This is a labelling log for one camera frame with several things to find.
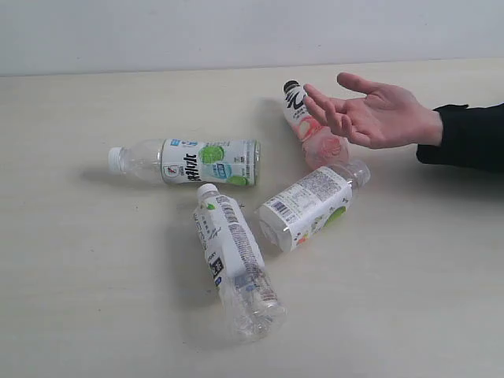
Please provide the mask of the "person's open hand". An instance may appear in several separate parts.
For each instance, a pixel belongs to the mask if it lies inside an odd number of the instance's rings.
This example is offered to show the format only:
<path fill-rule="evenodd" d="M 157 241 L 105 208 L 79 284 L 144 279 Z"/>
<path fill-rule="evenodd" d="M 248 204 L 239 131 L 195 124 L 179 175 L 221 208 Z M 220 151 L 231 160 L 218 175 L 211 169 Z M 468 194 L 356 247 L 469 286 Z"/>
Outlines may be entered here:
<path fill-rule="evenodd" d="M 362 98 L 330 98 L 310 84 L 304 103 L 322 125 L 358 146 L 387 149 L 410 144 L 438 146 L 443 122 L 438 112 L 421 105 L 405 88 L 341 72 L 337 83 Z"/>

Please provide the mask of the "black sleeved forearm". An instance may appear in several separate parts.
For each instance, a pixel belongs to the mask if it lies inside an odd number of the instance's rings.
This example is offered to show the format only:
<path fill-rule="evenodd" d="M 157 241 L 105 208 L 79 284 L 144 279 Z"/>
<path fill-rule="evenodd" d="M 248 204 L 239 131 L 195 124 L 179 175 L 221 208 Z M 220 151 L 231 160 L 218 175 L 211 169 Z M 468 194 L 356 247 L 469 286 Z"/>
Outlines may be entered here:
<path fill-rule="evenodd" d="M 443 122 L 442 141 L 439 146 L 419 145 L 419 162 L 503 172 L 502 104 L 475 108 L 445 105 L 435 111 Z"/>

